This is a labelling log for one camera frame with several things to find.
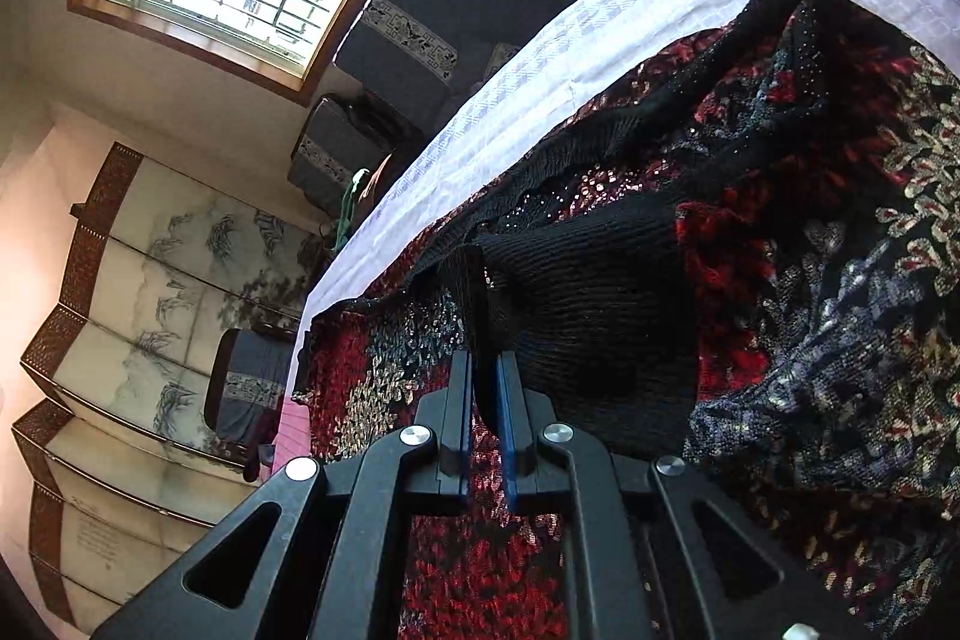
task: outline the pink fabric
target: pink fabric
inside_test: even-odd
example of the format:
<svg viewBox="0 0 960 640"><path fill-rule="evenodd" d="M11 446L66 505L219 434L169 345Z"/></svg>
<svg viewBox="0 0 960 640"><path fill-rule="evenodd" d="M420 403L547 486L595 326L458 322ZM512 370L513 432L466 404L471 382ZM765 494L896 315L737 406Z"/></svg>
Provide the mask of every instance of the pink fabric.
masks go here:
<svg viewBox="0 0 960 640"><path fill-rule="evenodd" d="M280 470L291 458L310 455L310 410L306 405L295 404L289 396L284 397L280 430L274 443L277 451L272 472Z"/></svg>

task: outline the wooden window frame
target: wooden window frame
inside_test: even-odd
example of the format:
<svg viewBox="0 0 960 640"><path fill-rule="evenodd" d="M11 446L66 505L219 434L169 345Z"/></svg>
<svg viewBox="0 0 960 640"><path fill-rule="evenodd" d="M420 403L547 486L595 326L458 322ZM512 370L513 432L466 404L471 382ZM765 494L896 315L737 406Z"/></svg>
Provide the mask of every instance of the wooden window frame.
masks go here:
<svg viewBox="0 0 960 640"><path fill-rule="evenodd" d="M149 12L133 9L108 0L67 0L67 9L101 23L165 44L177 52L191 55L205 63L222 68L261 88L282 95L287 100L304 106L313 101L320 77L333 62L338 47L347 37L354 20L363 11L368 0L341 0L330 24L320 38L320 44L307 65L303 76L296 76L283 68L225 44L205 34L186 28Z"/></svg>

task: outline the white bedsheet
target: white bedsheet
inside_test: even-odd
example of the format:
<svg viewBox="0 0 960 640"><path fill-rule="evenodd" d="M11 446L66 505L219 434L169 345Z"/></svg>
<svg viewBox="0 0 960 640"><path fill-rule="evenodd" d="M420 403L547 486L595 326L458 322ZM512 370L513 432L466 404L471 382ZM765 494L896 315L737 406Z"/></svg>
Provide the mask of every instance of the white bedsheet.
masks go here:
<svg viewBox="0 0 960 640"><path fill-rule="evenodd" d="M852 1L960 73L960 0ZM361 295L422 229L520 160L628 68L680 36L728 23L746 2L579 0L563 11L464 105L387 192L307 298L301 335L313 316ZM275 469L308 452L304 415L291 410L296 407L284 405Z"/></svg>

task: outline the silver bolt head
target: silver bolt head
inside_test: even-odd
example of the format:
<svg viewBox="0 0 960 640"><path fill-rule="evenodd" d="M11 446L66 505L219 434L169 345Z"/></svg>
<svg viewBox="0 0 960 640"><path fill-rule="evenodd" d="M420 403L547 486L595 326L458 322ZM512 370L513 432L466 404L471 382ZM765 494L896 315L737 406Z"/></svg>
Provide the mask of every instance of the silver bolt head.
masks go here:
<svg viewBox="0 0 960 640"><path fill-rule="evenodd" d="M404 445L422 445L429 440L430 437L433 437L433 432L418 423L415 423L413 426L408 426L400 432L400 441Z"/></svg>
<svg viewBox="0 0 960 640"><path fill-rule="evenodd" d="M806 624L793 624L784 632L784 640L817 640L820 633Z"/></svg>
<svg viewBox="0 0 960 640"><path fill-rule="evenodd" d="M573 439L573 429L565 423L551 423L544 427L544 439L548 442L570 442Z"/></svg>
<svg viewBox="0 0 960 640"><path fill-rule="evenodd" d="M290 480L310 480L317 474L318 465L310 456L297 456L287 461L283 471Z"/></svg>
<svg viewBox="0 0 960 640"><path fill-rule="evenodd" d="M661 456L656 460L656 471L668 477L683 475L685 468L686 464L679 456Z"/></svg>

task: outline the clothing pile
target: clothing pile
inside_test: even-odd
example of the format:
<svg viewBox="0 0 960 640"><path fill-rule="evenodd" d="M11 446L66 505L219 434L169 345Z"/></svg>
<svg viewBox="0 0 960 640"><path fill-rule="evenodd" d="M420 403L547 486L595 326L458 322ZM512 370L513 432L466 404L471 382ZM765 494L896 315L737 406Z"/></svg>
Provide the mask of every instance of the clothing pile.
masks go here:
<svg viewBox="0 0 960 640"><path fill-rule="evenodd" d="M503 501L502 350L560 420L682 452L867 627L910 636L958 552L959 189L960 83L933 55L851 1L751 0L318 316L298 391L319 458L474 357L472 514L415 520L400 636L565 636L560 520Z"/></svg>

